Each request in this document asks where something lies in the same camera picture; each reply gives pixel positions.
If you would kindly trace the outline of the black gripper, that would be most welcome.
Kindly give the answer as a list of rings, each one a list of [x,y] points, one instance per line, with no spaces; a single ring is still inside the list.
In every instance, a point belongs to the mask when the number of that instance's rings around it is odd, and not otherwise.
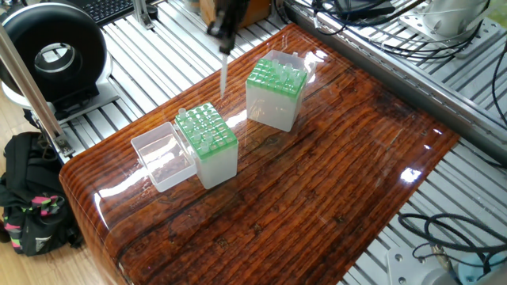
[[[219,51],[230,55],[235,38],[242,23],[250,0],[215,0],[215,14],[218,15],[208,26],[207,34],[219,45]]]

